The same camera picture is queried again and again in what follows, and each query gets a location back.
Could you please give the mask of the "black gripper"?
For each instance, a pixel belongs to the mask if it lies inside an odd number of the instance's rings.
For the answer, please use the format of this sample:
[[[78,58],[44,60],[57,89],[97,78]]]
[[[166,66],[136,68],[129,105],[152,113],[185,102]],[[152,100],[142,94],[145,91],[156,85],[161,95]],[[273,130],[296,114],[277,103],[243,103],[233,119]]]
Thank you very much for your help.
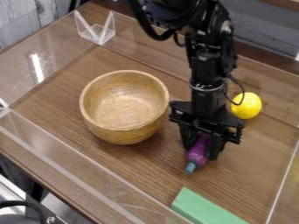
[[[190,100],[170,101],[169,120],[180,127],[181,145],[188,150],[200,134],[209,136],[206,156],[217,159],[226,142],[240,143],[243,121],[226,110],[226,83],[190,85]]]

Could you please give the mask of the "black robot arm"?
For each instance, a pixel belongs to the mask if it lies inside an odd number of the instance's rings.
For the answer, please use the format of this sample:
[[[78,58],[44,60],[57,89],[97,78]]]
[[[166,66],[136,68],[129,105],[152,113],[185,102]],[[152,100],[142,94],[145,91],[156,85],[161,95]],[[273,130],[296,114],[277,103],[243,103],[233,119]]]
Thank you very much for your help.
[[[128,0],[144,33],[172,39],[185,49],[189,101],[170,101],[169,120],[180,129],[185,150],[205,137],[204,156],[214,160],[226,143],[239,144],[244,122],[228,112],[228,82],[237,68],[233,25],[220,0]]]

